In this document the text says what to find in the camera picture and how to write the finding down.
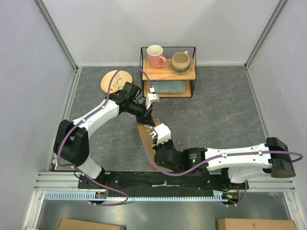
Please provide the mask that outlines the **brown cardboard express box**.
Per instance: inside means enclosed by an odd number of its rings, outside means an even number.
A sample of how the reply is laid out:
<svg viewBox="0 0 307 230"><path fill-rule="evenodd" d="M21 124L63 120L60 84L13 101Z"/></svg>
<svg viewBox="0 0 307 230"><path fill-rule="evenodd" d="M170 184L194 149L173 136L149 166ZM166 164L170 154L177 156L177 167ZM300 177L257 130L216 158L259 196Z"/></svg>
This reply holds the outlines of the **brown cardboard express box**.
<svg viewBox="0 0 307 230"><path fill-rule="evenodd" d="M154 121L154 126L158 126L159 124L161 124L160 120L156 119ZM147 155L147 152L146 152L146 143L147 143L147 140L148 140L150 133L153 131L154 128L150 125L143 125L143 124L138 124L137 128L138 128L141 140L142 140L143 147L145 149L145 155L148 158L148 155ZM152 139L150 140L149 145L150 146L153 145ZM155 154L156 154L155 150L152 147L149 147L149 155L150 155L152 161L154 161ZM153 164L151 163L150 160L149 160L149 164L150 164L152 171L157 171L157 169L153 166Z"/></svg>

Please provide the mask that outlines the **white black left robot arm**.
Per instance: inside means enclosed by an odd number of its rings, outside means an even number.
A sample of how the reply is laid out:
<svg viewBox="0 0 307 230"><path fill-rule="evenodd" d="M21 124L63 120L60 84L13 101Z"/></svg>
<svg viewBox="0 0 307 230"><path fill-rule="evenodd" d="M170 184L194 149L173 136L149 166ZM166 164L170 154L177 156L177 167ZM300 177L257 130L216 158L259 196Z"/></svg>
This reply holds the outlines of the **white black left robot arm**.
<svg viewBox="0 0 307 230"><path fill-rule="evenodd" d="M137 102L137 95L141 89L132 84L125 83L123 89L107 95L107 97L92 111L75 119L60 122L53 152L68 161L85 175L89 176L89 184L94 188L101 188L106 181L105 169L98 165L89 156L90 136L110 119L121 113L136 116L137 123L154 125L152 118L152 103L159 101L154 88L142 103Z"/></svg>

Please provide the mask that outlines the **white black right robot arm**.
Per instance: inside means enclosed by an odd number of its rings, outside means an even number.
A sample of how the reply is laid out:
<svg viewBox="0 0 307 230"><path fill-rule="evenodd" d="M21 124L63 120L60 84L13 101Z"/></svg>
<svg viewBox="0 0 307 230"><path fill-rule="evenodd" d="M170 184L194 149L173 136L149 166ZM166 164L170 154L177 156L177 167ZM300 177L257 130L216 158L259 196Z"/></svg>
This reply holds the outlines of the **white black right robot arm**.
<svg viewBox="0 0 307 230"><path fill-rule="evenodd" d="M174 148L172 140L164 144L145 146L146 151L155 150L150 159L161 173L179 177L196 171L212 172L226 169L220 176L224 188L232 188L254 177L270 175L272 178L293 178L296 176L294 160L288 146L275 137L265 143L237 149L190 148L182 152Z"/></svg>

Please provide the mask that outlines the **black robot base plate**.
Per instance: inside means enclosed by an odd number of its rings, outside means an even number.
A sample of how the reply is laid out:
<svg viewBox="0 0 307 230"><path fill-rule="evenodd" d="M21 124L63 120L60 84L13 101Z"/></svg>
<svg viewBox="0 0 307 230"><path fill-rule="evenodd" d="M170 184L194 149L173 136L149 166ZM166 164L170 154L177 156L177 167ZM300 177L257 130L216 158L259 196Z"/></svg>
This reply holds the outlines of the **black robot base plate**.
<svg viewBox="0 0 307 230"><path fill-rule="evenodd" d="M245 182L232 183L227 170L208 172L196 170L184 176L172 177L161 172L106 172L102 184L129 195L205 195L213 191L249 189Z"/></svg>

